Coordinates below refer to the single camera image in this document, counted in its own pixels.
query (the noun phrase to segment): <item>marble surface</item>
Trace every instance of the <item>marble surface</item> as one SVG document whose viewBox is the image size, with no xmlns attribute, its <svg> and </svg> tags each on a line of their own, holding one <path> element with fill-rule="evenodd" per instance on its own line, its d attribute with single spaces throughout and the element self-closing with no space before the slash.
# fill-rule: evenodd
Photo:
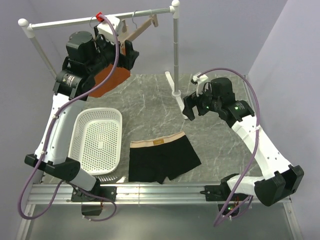
<svg viewBox="0 0 320 240">
<path fill-rule="evenodd" d="M 247 100 L 243 82 L 228 76 L 237 100 Z M 182 74 L 179 89 L 182 97 L 193 93 L 191 75 Z M 195 120 L 184 120 L 177 102 L 171 97 L 171 88 L 164 74 L 137 74 L 100 98 L 88 98 L 86 109 L 108 107 L 122 114 L 121 157 L 117 169 L 111 173 L 111 182 L 127 182 L 131 141 L 149 140 L 184 131 L 202 164 L 193 170 L 165 182 L 219 181 L 233 173 L 241 173 L 251 153 L 242 140 L 224 123 L 217 113 L 208 112 Z M 247 174 L 261 176 L 254 161 Z M 56 183 L 46 176 L 44 183 Z"/>
</svg>

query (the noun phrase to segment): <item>plastic basket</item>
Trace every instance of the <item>plastic basket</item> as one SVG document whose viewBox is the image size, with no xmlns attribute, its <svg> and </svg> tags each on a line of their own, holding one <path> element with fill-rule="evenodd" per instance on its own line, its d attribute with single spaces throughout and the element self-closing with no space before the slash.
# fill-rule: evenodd
<svg viewBox="0 0 320 240">
<path fill-rule="evenodd" d="M 69 158 L 93 176 L 109 174 L 120 161 L 122 115 L 114 108 L 98 107 L 77 116 L 70 142 Z"/>
</svg>

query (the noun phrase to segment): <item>white wall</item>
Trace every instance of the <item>white wall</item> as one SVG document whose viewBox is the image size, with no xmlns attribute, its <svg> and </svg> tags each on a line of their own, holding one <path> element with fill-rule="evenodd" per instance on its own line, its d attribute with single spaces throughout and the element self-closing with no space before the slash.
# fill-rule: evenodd
<svg viewBox="0 0 320 240">
<path fill-rule="evenodd" d="M 306 240 L 320 236 L 319 9 L 319 0 L 289 0 L 248 75 L 263 128 L 304 170 L 292 199 Z"/>
<path fill-rule="evenodd" d="M 166 8 L 171 0 L 29 0 L 45 22 Z M 247 74 L 287 0 L 181 0 L 179 43 L 181 73 L 230 67 Z M 137 17 L 141 24 L 146 17 Z M 159 27 L 134 41 L 140 52 L 133 73 L 163 73 L 173 68 L 173 19 L 158 16 Z M 132 30 L 131 19 L 127 22 Z M 89 25 L 50 29 L 49 35 L 66 56 L 66 41 Z"/>
<path fill-rule="evenodd" d="M 0 238 L 13 240 L 21 218 L 18 195 L 32 168 L 26 154 L 34 153 L 44 132 L 52 103 L 53 78 L 30 40 L 18 26 L 19 18 L 40 21 L 31 5 L 10 0 L 0 7 Z M 57 66 L 60 57 L 45 32 L 39 34 Z"/>
</svg>

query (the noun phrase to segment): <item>red clip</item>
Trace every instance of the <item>red clip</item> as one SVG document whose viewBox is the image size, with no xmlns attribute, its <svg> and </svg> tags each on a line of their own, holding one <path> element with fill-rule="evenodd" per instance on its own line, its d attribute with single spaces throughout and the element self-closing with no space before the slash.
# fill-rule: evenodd
<svg viewBox="0 0 320 240">
<path fill-rule="evenodd" d="M 99 15 L 101 15 L 101 14 L 102 14 L 102 12 L 99 12 L 97 15 L 95 15 L 96 19 L 97 19 L 100 23 L 102 23 L 102 22 L 104 21 L 103 18 L 99 17 Z"/>
</svg>

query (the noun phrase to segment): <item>underwear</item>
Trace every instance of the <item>underwear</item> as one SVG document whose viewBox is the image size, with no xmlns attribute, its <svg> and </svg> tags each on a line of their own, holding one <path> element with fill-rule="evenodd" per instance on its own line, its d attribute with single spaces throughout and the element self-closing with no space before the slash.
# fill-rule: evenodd
<svg viewBox="0 0 320 240">
<path fill-rule="evenodd" d="M 182 131 L 152 140 L 130 144 L 129 182 L 158 182 L 175 179 L 201 164 Z"/>
</svg>

